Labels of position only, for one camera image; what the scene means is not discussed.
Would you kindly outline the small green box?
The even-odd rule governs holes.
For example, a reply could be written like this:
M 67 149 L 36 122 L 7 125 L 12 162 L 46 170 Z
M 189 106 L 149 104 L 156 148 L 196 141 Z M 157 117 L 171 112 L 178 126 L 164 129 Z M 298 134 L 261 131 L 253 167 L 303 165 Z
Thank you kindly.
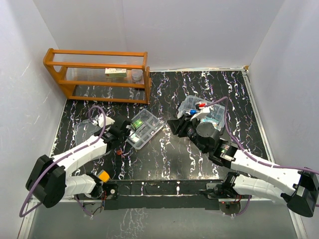
M 133 129 L 138 129 L 143 124 L 144 124 L 144 122 L 141 119 L 137 119 L 137 120 L 132 122 L 132 127 L 133 127 Z

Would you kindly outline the clear divider tray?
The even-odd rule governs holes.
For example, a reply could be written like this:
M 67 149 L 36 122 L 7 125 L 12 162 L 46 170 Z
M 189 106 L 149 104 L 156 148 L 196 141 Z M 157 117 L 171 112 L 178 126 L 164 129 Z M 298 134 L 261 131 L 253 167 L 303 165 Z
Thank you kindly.
M 130 136 L 135 134 L 140 138 L 136 143 L 127 138 L 126 142 L 129 143 L 136 150 L 143 148 L 163 127 L 164 123 L 158 119 L 155 115 L 146 109 L 141 110 L 135 117 L 132 118 L 132 122 L 141 119 L 144 124 L 138 129 L 133 129 L 131 126 Z

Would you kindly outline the clear first aid box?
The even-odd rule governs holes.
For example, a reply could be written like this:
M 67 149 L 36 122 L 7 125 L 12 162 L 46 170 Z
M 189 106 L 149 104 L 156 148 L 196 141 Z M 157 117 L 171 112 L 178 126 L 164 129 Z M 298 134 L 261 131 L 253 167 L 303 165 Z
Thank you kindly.
M 204 100 L 202 98 L 196 97 L 196 96 L 187 96 L 183 102 L 179 105 L 177 108 L 176 114 L 177 118 L 180 118 L 184 113 L 190 113 L 193 110 L 196 110 L 197 104 L 210 104 L 211 102 Z M 221 106 L 219 104 L 215 104 L 209 107 L 210 113 L 208 113 L 204 118 L 202 118 L 200 121 L 202 122 L 210 122 L 213 124 L 213 126 L 222 132 L 222 129 L 224 128 L 224 112 L 225 107 Z

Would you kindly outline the teal white sachet strips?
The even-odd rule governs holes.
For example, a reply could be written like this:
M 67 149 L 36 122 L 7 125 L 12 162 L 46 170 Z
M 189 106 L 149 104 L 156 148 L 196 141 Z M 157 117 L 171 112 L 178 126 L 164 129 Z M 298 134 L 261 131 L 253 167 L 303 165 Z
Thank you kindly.
M 140 140 L 140 138 L 138 136 L 136 136 L 135 134 L 133 134 L 132 136 L 130 136 L 129 138 L 132 142 L 136 143 Z

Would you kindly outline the white blue tube bottle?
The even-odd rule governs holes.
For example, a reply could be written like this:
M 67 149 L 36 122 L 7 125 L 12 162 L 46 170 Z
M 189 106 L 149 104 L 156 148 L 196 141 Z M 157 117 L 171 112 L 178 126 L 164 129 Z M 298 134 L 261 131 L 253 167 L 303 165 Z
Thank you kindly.
M 189 111 L 189 113 L 190 113 L 190 115 L 194 115 L 194 114 L 197 113 L 197 110 L 191 109 L 191 110 Z

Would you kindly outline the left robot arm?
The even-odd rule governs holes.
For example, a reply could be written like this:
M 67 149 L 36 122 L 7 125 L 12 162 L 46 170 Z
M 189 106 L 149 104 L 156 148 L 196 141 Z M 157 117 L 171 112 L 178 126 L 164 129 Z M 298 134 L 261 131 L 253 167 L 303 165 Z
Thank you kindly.
M 39 157 L 27 180 L 26 189 L 46 208 L 55 206 L 62 198 L 84 194 L 97 199 L 103 194 L 106 172 L 85 173 L 74 176 L 73 172 L 86 163 L 109 154 L 130 135 L 132 121 L 124 116 L 115 119 L 100 116 L 100 129 L 78 146 L 53 157 Z

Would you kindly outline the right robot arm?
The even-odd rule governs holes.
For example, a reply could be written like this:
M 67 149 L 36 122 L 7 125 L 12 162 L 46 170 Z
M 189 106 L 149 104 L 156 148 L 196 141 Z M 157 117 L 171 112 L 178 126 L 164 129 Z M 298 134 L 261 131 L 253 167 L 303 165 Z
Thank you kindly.
M 286 204 L 296 214 L 312 217 L 319 197 L 317 172 L 309 168 L 281 166 L 245 151 L 239 144 L 222 139 L 209 122 L 183 115 L 169 119 L 172 134 L 187 137 L 214 164 L 230 169 L 212 196 L 229 198 L 251 195 Z

